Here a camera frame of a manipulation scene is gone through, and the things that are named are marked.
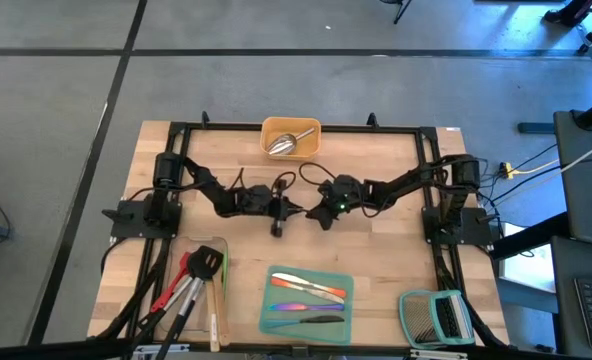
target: teal cutting board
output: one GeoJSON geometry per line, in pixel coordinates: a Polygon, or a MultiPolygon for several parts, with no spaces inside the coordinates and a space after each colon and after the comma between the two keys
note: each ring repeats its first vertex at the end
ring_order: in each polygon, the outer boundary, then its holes
{"type": "Polygon", "coordinates": [[[270,266],[265,280],[265,296],[260,316],[259,329],[264,334],[323,341],[338,345],[349,345],[352,339],[352,305],[354,298],[354,279],[343,274],[325,273],[285,266],[270,266]],[[269,307],[279,303],[303,303],[307,305],[336,304],[304,291],[271,285],[273,273],[286,273],[303,278],[312,283],[344,289],[345,309],[341,311],[273,311],[269,307]],[[342,323],[296,324],[281,327],[265,326],[267,320],[304,319],[320,315],[337,315],[345,319],[342,323]]]}

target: knife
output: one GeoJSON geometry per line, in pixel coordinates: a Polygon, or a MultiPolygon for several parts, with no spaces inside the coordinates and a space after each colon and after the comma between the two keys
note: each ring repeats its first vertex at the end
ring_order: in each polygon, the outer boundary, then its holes
{"type": "Polygon", "coordinates": [[[270,328],[281,327],[281,326],[288,326],[288,325],[296,325],[296,324],[329,324],[335,322],[345,322],[340,316],[336,315],[323,315],[323,316],[315,316],[311,318],[305,319],[294,319],[294,320],[265,320],[263,323],[265,326],[270,328]]]}
{"type": "Polygon", "coordinates": [[[331,304],[331,305],[305,305],[299,303],[284,303],[274,304],[269,306],[269,310],[274,311],[343,311],[345,305],[331,304]]]}
{"type": "Polygon", "coordinates": [[[345,300],[343,300],[341,297],[336,296],[334,294],[330,294],[328,292],[324,292],[322,290],[316,290],[316,289],[306,289],[302,286],[298,286],[298,285],[294,285],[290,282],[287,282],[285,280],[276,278],[276,277],[272,277],[272,285],[275,286],[282,286],[282,287],[286,287],[288,289],[294,289],[294,290],[300,290],[300,291],[304,291],[307,293],[310,293],[314,296],[318,296],[321,299],[325,299],[325,300],[329,300],[329,301],[333,301],[333,302],[337,302],[339,304],[344,304],[345,300]]]}
{"type": "Polygon", "coordinates": [[[274,273],[274,274],[272,274],[272,276],[277,277],[279,279],[283,279],[285,281],[293,282],[296,284],[309,285],[309,286],[315,287],[316,289],[327,291],[328,293],[332,293],[332,294],[334,294],[336,296],[340,296],[342,298],[347,296],[347,292],[345,292],[345,290],[343,290],[343,289],[336,289],[336,288],[329,287],[329,286],[314,284],[313,282],[309,282],[309,281],[307,281],[303,278],[300,278],[298,276],[295,276],[295,275],[290,275],[290,274],[285,274],[285,273],[274,273]]]}

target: purple knife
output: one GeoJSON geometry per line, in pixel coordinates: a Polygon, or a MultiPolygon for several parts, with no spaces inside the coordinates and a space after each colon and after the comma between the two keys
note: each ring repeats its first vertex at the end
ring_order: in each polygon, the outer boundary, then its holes
{"type": "Polygon", "coordinates": [[[332,305],[305,305],[300,303],[285,303],[285,304],[274,304],[269,306],[269,310],[275,311],[343,311],[345,305],[343,304],[332,304],[332,305]]]}

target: chair wheel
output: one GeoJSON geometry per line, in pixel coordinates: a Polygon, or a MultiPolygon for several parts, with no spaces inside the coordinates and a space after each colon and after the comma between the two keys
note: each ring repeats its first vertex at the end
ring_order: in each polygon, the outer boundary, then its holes
{"type": "Polygon", "coordinates": [[[579,53],[579,54],[584,54],[584,53],[586,53],[586,52],[588,52],[588,51],[589,51],[589,45],[587,45],[587,44],[583,44],[583,45],[581,45],[581,46],[578,48],[578,50],[576,50],[576,52],[577,52],[577,53],[579,53]]]}

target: white cable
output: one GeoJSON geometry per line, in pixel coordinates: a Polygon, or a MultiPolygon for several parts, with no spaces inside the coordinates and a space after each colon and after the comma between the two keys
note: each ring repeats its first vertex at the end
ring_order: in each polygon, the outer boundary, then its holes
{"type": "Polygon", "coordinates": [[[543,185],[544,183],[548,182],[549,180],[551,180],[551,179],[553,179],[553,178],[557,177],[558,175],[560,175],[560,174],[564,173],[565,171],[567,171],[567,170],[571,169],[573,166],[575,166],[575,165],[576,165],[576,164],[578,164],[579,162],[581,162],[581,161],[585,160],[585,158],[587,158],[587,157],[588,157],[589,155],[591,155],[591,154],[592,154],[592,149],[591,149],[591,150],[589,150],[588,152],[586,152],[585,154],[583,154],[583,155],[582,155],[581,157],[579,157],[578,159],[574,160],[574,161],[573,161],[571,164],[569,164],[569,165],[565,166],[564,168],[560,169],[560,170],[559,170],[558,172],[556,172],[554,175],[552,175],[552,176],[550,176],[550,177],[546,178],[545,180],[543,180],[543,181],[541,181],[541,182],[539,182],[539,183],[536,183],[536,184],[534,184],[534,185],[532,185],[532,186],[526,187],[526,188],[524,188],[524,189],[522,189],[522,190],[520,190],[520,191],[518,191],[518,192],[515,192],[515,193],[513,193],[513,194],[511,194],[511,195],[507,196],[505,199],[503,199],[503,200],[499,201],[498,203],[496,203],[496,207],[500,206],[500,204],[504,203],[505,201],[507,201],[507,200],[509,200],[509,199],[513,198],[514,196],[516,196],[516,195],[518,195],[518,194],[520,194],[520,193],[523,193],[523,192],[525,192],[525,191],[528,191],[528,190],[531,190],[531,189],[533,189],[533,188],[536,188],[536,187],[538,187],[538,186],[541,186],[541,185],[543,185]]]}

